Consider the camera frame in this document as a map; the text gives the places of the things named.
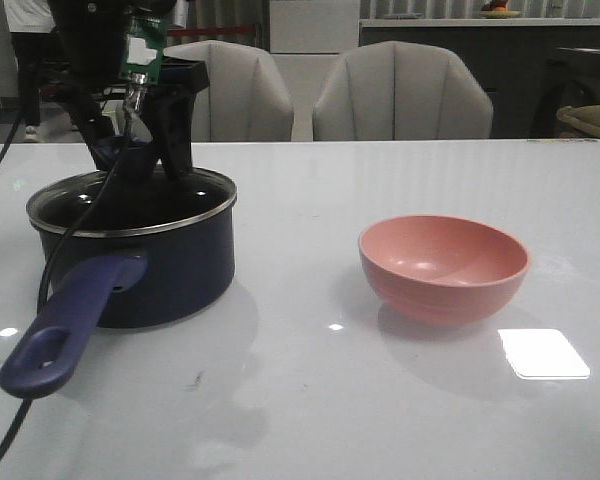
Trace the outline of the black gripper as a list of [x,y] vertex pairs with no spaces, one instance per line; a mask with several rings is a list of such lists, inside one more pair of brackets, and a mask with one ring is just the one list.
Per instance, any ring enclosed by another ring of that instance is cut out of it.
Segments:
[[104,152],[115,137],[108,116],[93,98],[118,91],[120,98],[145,97],[142,121],[166,176],[177,180],[193,172],[192,115],[195,95],[209,86],[205,63],[178,60],[164,54],[158,83],[139,84],[120,78],[124,34],[132,16],[164,18],[170,29],[174,1],[51,1],[49,3],[66,57],[53,81],[53,98],[68,98],[67,112],[83,137],[97,170],[110,171],[113,160]]

